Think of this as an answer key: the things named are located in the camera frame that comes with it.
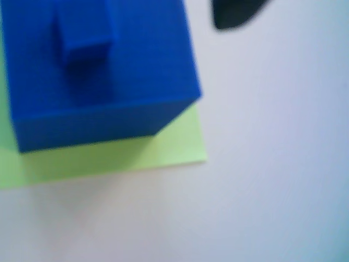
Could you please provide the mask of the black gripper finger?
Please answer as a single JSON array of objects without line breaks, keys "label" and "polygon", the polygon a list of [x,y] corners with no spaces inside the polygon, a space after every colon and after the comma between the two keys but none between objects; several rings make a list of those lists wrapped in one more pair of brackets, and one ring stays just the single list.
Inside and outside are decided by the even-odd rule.
[{"label": "black gripper finger", "polygon": [[236,29],[257,16],[269,0],[213,0],[212,17],[216,29]]}]

